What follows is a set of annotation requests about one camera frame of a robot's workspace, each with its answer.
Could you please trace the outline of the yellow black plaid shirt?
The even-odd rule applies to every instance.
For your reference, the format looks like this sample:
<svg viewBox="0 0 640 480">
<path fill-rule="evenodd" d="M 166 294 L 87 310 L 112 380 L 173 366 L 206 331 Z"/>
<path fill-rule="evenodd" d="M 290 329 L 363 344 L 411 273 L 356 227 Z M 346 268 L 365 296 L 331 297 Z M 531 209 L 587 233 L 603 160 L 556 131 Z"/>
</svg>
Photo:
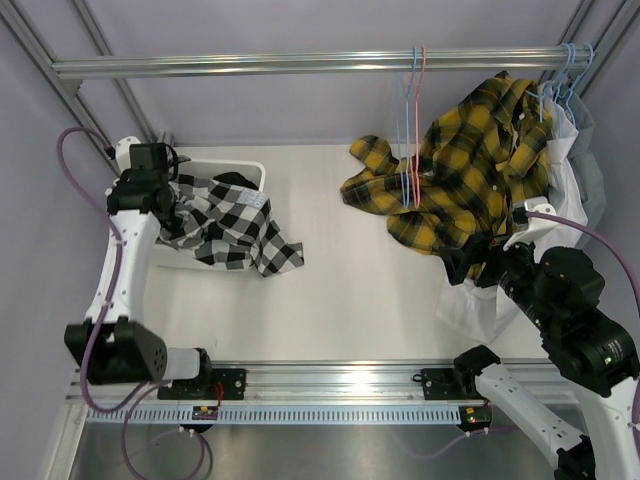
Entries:
<svg viewBox="0 0 640 480">
<path fill-rule="evenodd" d="M 386 219 L 388 233 L 421 254 L 463 247 L 473 235 L 514 230 L 513 206 L 549 190 L 552 120 L 538 84 L 500 72 L 436 119 L 419 149 L 419 203 L 402 198 L 401 162 L 368 135 L 350 154 L 363 168 L 340 188 L 344 204 Z"/>
</svg>

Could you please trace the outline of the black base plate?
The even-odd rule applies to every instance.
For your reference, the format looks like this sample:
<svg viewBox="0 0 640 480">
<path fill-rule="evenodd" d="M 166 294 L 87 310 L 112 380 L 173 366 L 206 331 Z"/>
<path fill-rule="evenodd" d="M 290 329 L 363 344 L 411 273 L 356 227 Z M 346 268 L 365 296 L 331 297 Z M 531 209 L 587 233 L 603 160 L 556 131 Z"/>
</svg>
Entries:
<svg viewBox="0 0 640 480">
<path fill-rule="evenodd" d="M 428 367 L 412 375 L 427 401 L 457 401 L 460 423 L 464 433 L 483 431 L 493 423 L 490 401 L 474 387 L 466 385 L 453 367 Z"/>
<path fill-rule="evenodd" d="M 193 379 L 174 380 L 159 389 L 161 401 L 191 402 L 186 416 L 179 422 L 185 429 L 204 434 L 217 421 L 223 401 L 244 399 L 246 370 L 213 368 Z"/>
</svg>

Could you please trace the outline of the light blue wire hanger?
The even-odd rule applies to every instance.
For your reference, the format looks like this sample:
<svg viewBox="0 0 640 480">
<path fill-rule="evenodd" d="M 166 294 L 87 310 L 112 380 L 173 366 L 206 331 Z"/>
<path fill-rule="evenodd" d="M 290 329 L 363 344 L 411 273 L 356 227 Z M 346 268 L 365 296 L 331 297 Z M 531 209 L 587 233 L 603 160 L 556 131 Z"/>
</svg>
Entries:
<svg viewBox="0 0 640 480">
<path fill-rule="evenodd" d="M 413 197 L 413 187 L 411 180 L 411 156 L 412 156 L 412 121 L 415 118 L 414 102 L 417 90 L 418 80 L 418 48 L 413 47 L 411 51 L 410 70 L 404 75 L 399 76 L 399 93 L 401 94 L 400 108 L 397 111 L 395 127 L 396 127 L 396 146 L 399 155 L 400 180 L 401 180 L 401 198 L 404 208 L 408 208 Z"/>
</svg>

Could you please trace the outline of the aluminium hanging rail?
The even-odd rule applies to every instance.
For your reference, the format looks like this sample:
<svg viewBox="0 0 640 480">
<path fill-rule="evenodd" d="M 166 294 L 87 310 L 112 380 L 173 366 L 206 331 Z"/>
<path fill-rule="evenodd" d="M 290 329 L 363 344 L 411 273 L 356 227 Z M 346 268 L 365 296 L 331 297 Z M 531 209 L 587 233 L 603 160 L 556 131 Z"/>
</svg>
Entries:
<svg viewBox="0 0 640 480">
<path fill-rule="evenodd" d="M 65 80 L 140 79 L 461 70 L 583 69 L 595 60 L 588 44 L 551 47 L 367 50 L 351 52 L 209 54 L 153 57 L 99 56 L 52 64 Z"/>
</svg>

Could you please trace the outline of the left aluminium frame post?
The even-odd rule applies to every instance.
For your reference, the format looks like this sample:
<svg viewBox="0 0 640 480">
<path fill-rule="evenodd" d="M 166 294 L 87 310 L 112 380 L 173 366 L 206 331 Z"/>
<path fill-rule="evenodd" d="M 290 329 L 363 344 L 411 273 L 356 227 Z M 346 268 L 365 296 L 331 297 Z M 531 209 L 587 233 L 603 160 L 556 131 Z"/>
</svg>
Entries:
<svg viewBox="0 0 640 480">
<path fill-rule="evenodd" d="M 87 36 L 95 52 L 99 55 L 110 55 L 111 46 L 89 3 L 72 1 L 70 8 L 79 22 L 82 33 Z M 78 79 L 64 80 L 54 70 L 54 63 L 58 60 L 58 56 L 20 2 L 3 1 L 1 3 L 1 25 L 8 29 L 76 124 L 90 127 L 105 135 L 107 133 L 105 126 L 80 93 L 82 82 Z M 157 131 L 152 127 L 151 121 L 144 113 L 127 81 L 115 79 L 112 85 L 123 102 L 126 112 L 146 141 L 156 140 L 170 146 L 175 145 L 175 137 L 171 132 Z"/>
</svg>

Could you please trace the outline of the white plastic bin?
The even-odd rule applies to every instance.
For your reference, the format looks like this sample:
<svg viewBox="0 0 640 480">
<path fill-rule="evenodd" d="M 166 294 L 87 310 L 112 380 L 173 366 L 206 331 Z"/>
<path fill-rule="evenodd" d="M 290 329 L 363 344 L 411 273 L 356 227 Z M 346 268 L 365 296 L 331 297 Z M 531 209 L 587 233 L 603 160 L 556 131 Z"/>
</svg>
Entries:
<svg viewBox="0 0 640 480">
<path fill-rule="evenodd" d="M 257 190 L 264 191 L 266 170 L 259 162 L 242 160 L 206 159 L 192 157 L 179 167 L 181 174 L 192 175 L 198 178 L 212 179 L 220 174 L 238 173 L 252 182 Z M 213 268 L 194 257 L 192 251 L 174 250 L 164 244 L 156 243 L 151 253 L 150 262 L 159 267 L 177 268 L 186 270 L 223 270 L 219 264 Z"/>
</svg>

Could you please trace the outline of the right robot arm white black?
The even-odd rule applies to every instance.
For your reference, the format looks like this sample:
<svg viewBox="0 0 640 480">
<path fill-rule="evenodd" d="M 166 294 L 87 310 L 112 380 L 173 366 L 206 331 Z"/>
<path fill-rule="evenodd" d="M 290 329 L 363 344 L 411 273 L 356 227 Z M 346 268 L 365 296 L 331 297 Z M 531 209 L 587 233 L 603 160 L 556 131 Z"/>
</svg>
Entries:
<svg viewBox="0 0 640 480">
<path fill-rule="evenodd" d="M 454 359 L 453 386 L 462 396 L 480 397 L 502 410 L 546 457 L 555 478 L 636 479 L 639 355 L 634 340 L 599 310 L 605 281 L 583 251 L 552 247 L 536 259 L 534 249 L 474 235 L 464 247 L 444 248 L 440 256 L 450 284 L 461 283 L 481 265 L 478 286 L 500 287 L 531 321 L 548 359 L 569 382 L 586 431 L 566 425 L 486 346 Z"/>
</svg>

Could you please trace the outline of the black white checkered shirt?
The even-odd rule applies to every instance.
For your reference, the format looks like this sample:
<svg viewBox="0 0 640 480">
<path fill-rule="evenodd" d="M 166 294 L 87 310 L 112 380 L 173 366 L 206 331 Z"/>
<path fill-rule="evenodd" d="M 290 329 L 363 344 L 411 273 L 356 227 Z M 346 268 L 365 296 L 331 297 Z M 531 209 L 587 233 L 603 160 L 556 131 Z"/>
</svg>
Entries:
<svg viewBox="0 0 640 480">
<path fill-rule="evenodd" d="M 180 174 L 170 183 L 176 219 L 158 242 L 219 271 L 255 269 L 267 278 L 304 265 L 303 244 L 288 242 L 264 193 Z"/>
</svg>

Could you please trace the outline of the right aluminium frame post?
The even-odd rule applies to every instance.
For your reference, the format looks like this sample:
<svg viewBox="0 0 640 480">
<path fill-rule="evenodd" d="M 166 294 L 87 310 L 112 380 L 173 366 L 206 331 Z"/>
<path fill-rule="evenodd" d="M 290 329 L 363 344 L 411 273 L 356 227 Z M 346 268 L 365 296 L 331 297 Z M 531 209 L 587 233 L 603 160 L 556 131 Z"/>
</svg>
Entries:
<svg viewBox="0 0 640 480">
<path fill-rule="evenodd" d="M 639 27 L 639 0 L 582 0 L 576 5 L 559 44 L 589 43 L 594 47 L 595 59 L 577 87 L 577 94 L 585 100 L 623 51 Z"/>
</svg>

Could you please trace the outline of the pink wire hanger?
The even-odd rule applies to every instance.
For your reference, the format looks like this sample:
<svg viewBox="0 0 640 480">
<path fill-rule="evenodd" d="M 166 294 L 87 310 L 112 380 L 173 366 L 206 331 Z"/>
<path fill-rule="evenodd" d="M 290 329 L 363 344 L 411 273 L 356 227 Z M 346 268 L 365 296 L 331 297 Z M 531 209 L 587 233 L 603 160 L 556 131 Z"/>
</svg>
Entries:
<svg viewBox="0 0 640 480">
<path fill-rule="evenodd" d="M 424 76 L 426 72 L 427 66 L 427 48 L 425 46 L 417 47 L 418 48 L 418 80 L 417 80 L 417 90 L 414 97 L 414 102 L 412 107 L 414 108 L 415 118 L 412 121 L 412 132 L 411 132 L 411 140 L 412 140 L 412 156 L 411 156 L 411 180 L 413 187 L 413 197 L 412 202 L 415 208 L 420 206 L 421 202 L 421 192 L 420 192 L 420 149 L 421 149 L 421 92 L 422 85 L 424 81 Z"/>
</svg>

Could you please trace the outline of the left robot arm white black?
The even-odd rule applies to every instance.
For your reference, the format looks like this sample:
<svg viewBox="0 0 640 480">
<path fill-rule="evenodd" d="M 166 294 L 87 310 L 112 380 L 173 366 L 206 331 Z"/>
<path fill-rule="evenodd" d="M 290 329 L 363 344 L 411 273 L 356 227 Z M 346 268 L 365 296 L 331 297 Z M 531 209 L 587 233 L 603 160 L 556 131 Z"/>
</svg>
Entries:
<svg viewBox="0 0 640 480">
<path fill-rule="evenodd" d="M 205 398 L 215 384 L 206 351 L 170 347 L 143 322 L 153 249 L 161 229 L 179 223 L 170 186 L 178 155 L 133 136 L 120 140 L 115 153 L 121 173 L 98 210 L 109 229 L 101 277 L 84 320 L 66 327 L 65 345 L 83 387 L 165 382 Z"/>
</svg>

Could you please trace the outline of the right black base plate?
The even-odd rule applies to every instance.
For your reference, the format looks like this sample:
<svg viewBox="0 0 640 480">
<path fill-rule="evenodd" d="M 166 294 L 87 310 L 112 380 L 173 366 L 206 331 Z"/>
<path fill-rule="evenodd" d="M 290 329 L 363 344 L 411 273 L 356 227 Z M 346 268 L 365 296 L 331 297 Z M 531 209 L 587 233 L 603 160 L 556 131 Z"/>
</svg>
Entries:
<svg viewBox="0 0 640 480">
<path fill-rule="evenodd" d="M 460 423 L 464 433 L 483 431 L 493 423 L 490 401 L 474 387 L 466 385 L 453 367 L 428 367 L 412 375 L 427 401 L 457 401 Z"/>
</svg>

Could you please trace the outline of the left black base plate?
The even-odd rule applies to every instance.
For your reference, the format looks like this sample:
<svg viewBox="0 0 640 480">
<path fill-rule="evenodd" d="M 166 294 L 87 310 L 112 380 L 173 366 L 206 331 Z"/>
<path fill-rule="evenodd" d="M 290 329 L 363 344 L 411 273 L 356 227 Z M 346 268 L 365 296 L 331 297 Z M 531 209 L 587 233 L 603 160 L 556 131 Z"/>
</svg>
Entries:
<svg viewBox="0 0 640 480">
<path fill-rule="evenodd" d="M 246 370 L 213 368 L 193 379 L 174 380 L 159 389 L 161 401 L 191 402 L 186 416 L 179 422 L 185 429 L 204 434 L 217 421 L 223 401 L 244 399 Z"/>
</svg>

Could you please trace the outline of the grey garment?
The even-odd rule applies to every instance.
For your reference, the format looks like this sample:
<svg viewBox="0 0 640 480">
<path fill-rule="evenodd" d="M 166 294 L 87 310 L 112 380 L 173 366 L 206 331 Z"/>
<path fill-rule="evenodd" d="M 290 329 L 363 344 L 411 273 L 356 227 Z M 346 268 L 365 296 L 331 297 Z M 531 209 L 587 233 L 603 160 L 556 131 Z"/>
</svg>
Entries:
<svg viewBox="0 0 640 480">
<path fill-rule="evenodd" d="M 571 147 L 568 160 L 578 184 L 582 207 L 587 216 L 587 227 L 595 230 L 607 206 L 604 178 L 591 151 L 595 122 L 579 96 L 573 96 L 568 107 L 574 114 L 578 136 Z"/>
</svg>

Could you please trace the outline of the aluminium front rail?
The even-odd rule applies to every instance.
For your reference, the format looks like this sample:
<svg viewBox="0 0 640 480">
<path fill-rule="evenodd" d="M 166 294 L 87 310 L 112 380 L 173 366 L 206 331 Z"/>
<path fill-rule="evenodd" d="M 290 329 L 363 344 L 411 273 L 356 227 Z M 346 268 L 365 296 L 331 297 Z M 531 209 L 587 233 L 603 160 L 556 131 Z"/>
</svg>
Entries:
<svg viewBox="0 0 640 480">
<path fill-rule="evenodd" d="M 502 361 L 511 377 L 545 404 L 576 404 L 568 382 L 547 361 Z M 215 362 L 214 368 L 245 370 L 246 404 L 402 404 L 424 400 L 424 369 L 452 368 L 451 361 Z M 115 403 L 134 384 L 89 386 L 97 403 Z"/>
</svg>

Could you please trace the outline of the aluminium frame post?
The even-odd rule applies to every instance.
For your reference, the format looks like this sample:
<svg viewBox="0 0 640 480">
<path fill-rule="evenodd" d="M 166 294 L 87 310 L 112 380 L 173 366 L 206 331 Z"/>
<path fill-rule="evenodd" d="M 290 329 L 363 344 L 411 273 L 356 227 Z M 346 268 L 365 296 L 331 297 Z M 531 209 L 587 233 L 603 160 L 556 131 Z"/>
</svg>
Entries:
<svg viewBox="0 0 640 480">
<path fill-rule="evenodd" d="M 95 52 L 99 55 L 110 55 L 111 46 L 89 3 L 72 1 L 70 8 L 79 22 L 82 33 L 87 36 Z M 54 70 L 54 63 L 58 60 L 58 56 L 20 2 L 3 1 L 1 3 L 1 25 L 8 29 L 76 124 L 90 127 L 105 135 L 107 133 L 105 126 L 80 93 L 82 82 L 78 79 L 64 80 Z M 157 131 L 152 127 L 151 121 L 144 113 L 127 81 L 115 79 L 112 85 L 123 102 L 126 112 L 146 141 L 156 140 L 170 146 L 175 145 L 175 137 L 171 132 Z"/>
<path fill-rule="evenodd" d="M 595 59 L 577 87 L 577 94 L 585 100 L 623 51 L 639 27 L 639 0 L 582 0 L 576 5 L 559 44 L 589 43 L 594 47 Z"/>
</svg>

